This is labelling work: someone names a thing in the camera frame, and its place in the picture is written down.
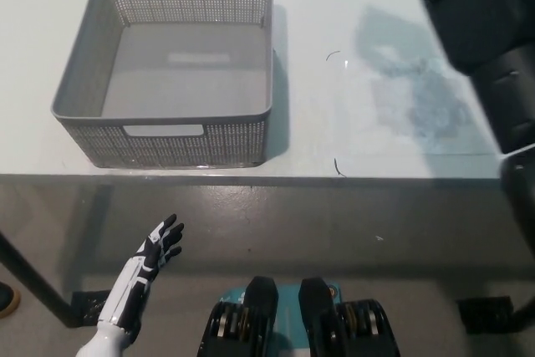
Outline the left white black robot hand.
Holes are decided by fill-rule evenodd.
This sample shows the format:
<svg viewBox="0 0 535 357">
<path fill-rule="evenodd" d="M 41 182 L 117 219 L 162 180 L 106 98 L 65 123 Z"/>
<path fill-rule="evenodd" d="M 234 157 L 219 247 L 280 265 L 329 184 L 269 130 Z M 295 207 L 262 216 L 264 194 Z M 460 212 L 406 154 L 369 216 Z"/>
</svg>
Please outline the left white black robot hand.
<svg viewBox="0 0 535 357">
<path fill-rule="evenodd" d="M 150 288 L 160 270 L 181 253 L 185 225 L 172 214 L 160 222 L 125 263 L 102 308 L 99 321 L 126 333 L 140 327 Z"/>
</svg>

